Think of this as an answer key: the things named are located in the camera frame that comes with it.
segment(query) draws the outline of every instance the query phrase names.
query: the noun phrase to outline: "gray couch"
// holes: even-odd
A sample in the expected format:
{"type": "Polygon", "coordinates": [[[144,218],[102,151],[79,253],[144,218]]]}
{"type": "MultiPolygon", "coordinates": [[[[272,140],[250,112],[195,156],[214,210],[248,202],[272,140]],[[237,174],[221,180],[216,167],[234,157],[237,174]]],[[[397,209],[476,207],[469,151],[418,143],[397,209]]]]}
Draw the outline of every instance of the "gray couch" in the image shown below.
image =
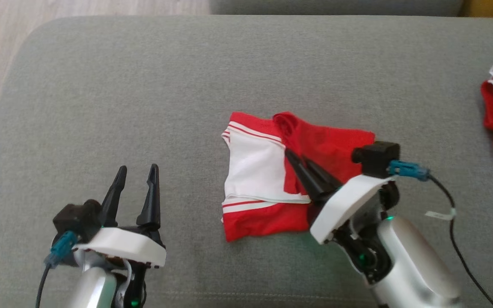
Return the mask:
{"type": "MultiPolygon", "coordinates": [[[[402,145],[456,198],[456,236],[493,296],[493,146],[479,86],[493,65],[493,19],[390,16],[71,18],[37,29],[0,98],[0,307],[31,307],[67,203],[101,200],[129,176],[117,219],[133,224],[151,163],[161,176],[165,267],[147,307],[372,308],[338,247],[308,233],[226,243],[220,203],[232,111],[290,110],[311,123],[374,131],[402,145]]],[[[411,219],[489,304],[452,250],[432,184],[400,179],[411,219]]],[[[42,307],[62,307],[78,269],[49,273],[42,307]]]]}

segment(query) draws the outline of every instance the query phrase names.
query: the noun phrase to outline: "silver robot arm segment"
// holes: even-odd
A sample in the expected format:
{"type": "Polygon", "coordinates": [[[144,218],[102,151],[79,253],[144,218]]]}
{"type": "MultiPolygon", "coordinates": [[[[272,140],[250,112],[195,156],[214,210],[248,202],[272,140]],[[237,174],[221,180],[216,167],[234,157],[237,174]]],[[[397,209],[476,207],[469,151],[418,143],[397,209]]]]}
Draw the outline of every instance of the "silver robot arm segment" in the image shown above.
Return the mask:
{"type": "Polygon", "coordinates": [[[102,204],[90,199],[68,204],[54,218],[57,236],[39,286],[40,306],[47,272],[57,265],[81,267],[83,274],[70,296],[70,308],[142,308],[146,301],[145,274],[163,267],[166,248],[161,241],[159,167],[153,164],[148,191],[136,226],[118,226],[119,197],[125,187],[121,166],[102,204]],[[127,275],[115,272],[125,270],[127,275]]]}
{"type": "Polygon", "coordinates": [[[311,234],[342,247],[381,308],[463,307],[458,284],[422,234],[407,219],[387,215],[399,201],[396,175],[428,175],[399,161],[399,144],[356,149],[352,160],[362,174],[344,185],[309,159],[285,155],[313,203],[311,234]]]}

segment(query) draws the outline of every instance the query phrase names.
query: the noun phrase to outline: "black cable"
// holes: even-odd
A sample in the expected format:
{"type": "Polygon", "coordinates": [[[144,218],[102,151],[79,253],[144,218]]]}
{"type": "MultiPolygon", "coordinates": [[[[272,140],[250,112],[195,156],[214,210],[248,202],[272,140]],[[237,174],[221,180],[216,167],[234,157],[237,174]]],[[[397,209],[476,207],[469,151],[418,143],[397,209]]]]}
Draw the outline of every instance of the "black cable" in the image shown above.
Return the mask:
{"type": "Polygon", "coordinates": [[[43,276],[41,276],[41,282],[39,283],[39,289],[37,289],[37,299],[36,299],[36,308],[39,308],[41,304],[41,293],[43,292],[43,285],[45,285],[45,280],[47,279],[47,274],[49,274],[50,265],[47,264],[45,267],[45,271],[43,272],[43,276]]]}
{"type": "Polygon", "coordinates": [[[146,282],[145,281],[144,281],[143,289],[144,289],[143,299],[142,299],[142,304],[140,305],[140,308],[142,308],[144,306],[144,304],[146,303],[146,298],[147,298],[146,282]]]}
{"type": "MultiPolygon", "coordinates": [[[[453,209],[456,209],[456,203],[454,202],[454,198],[452,197],[452,195],[450,195],[450,192],[448,191],[448,189],[446,189],[446,187],[444,187],[444,185],[439,180],[437,180],[435,177],[433,177],[432,175],[429,175],[428,178],[433,183],[435,183],[435,185],[437,185],[437,187],[439,187],[441,191],[443,191],[444,195],[446,195],[446,197],[450,201],[450,206],[453,209]]],[[[454,238],[454,221],[455,220],[456,220],[456,216],[454,215],[452,217],[452,219],[450,220],[450,241],[452,242],[452,246],[454,247],[454,250],[456,250],[456,254],[460,258],[460,262],[463,265],[463,268],[465,269],[467,275],[469,275],[469,277],[471,278],[471,280],[473,281],[473,283],[477,286],[477,288],[479,288],[479,290],[481,291],[481,293],[483,294],[483,296],[485,296],[485,298],[488,300],[488,302],[490,302],[492,304],[492,306],[493,306],[493,300],[492,300],[492,298],[484,290],[484,288],[477,281],[477,279],[475,279],[475,276],[473,276],[473,274],[471,273],[471,270],[467,266],[467,263],[465,262],[465,259],[463,258],[463,255],[461,254],[460,249],[458,248],[458,246],[456,244],[456,239],[454,238]]]]}

